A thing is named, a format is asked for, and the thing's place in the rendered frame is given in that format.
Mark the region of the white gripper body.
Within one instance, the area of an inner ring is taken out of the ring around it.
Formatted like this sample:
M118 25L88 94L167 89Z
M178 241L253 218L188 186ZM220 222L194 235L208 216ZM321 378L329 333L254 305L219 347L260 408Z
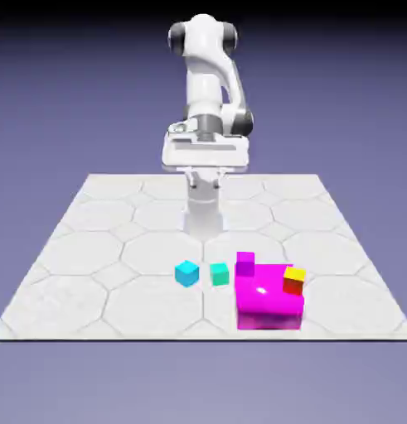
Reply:
M215 140L198 141L195 132L167 133L162 147L162 164L170 170L222 168L246 170L250 141L247 137L215 134Z

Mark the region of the small cyan cube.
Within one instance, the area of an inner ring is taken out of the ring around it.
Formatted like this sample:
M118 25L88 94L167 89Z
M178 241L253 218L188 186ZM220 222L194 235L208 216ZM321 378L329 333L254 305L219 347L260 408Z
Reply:
M175 279L184 287L190 287L200 278L200 268L193 262L184 261L175 266Z

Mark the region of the small purple cube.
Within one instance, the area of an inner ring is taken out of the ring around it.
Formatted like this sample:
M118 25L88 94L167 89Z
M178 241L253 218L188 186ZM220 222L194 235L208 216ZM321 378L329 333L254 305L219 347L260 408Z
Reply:
M254 252L238 252L236 254L235 275L239 277L252 277L254 275Z

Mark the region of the small yellow cube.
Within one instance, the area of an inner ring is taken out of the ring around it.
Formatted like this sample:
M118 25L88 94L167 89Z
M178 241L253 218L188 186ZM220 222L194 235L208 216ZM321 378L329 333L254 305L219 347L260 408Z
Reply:
M305 282L306 270L296 267L286 267L283 274L283 292L301 296Z

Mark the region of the large magenta box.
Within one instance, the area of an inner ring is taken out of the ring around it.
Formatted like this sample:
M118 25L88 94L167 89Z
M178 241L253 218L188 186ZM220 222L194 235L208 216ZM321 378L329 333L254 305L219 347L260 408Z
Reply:
M304 297L283 292L287 263L255 264L252 277L235 275L235 304L239 330L298 330Z

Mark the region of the small teal cube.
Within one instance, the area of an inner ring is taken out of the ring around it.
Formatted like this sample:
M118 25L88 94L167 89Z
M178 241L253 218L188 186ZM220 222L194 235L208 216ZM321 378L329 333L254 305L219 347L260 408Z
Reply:
M230 282L230 272L226 263L212 263L210 275L214 287L225 286Z

